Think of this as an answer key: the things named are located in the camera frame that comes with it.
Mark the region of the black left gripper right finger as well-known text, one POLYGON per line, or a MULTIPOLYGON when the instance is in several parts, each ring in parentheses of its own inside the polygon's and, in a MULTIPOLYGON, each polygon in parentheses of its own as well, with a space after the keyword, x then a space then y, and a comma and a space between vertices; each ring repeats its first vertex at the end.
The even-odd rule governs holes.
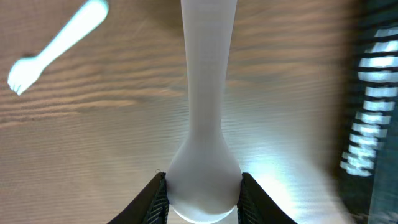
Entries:
POLYGON ((239 224, 297 224, 247 172, 242 173, 237 209, 239 224))

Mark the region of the pale green plastic fork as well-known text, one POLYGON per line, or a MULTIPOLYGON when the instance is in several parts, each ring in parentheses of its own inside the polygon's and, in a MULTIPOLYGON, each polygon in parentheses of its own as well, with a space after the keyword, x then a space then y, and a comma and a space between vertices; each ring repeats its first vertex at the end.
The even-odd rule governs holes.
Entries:
POLYGON ((39 54, 22 57, 15 62, 7 78, 9 88, 22 95, 39 79, 46 67, 95 30, 106 19, 108 12, 107 0, 85 2, 39 54))

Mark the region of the white plastic fork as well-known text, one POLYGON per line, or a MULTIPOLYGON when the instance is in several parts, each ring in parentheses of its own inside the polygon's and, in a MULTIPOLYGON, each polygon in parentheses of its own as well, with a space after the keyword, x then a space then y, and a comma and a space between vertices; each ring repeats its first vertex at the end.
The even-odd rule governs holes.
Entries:
POLYGON ((190 223, 216 223, 238 202, 242 172, 221 128, 237 0, 182 0, 189 126, 166 172, 168 200, 190 223))

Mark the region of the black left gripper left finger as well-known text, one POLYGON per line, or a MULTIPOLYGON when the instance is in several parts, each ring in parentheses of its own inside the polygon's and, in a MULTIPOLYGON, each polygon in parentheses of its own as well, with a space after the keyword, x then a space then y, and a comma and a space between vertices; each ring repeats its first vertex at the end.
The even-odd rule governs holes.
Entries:
POLYGON ((108 224, 166 224, 169 205, 165 172, 159 172, 108 224))

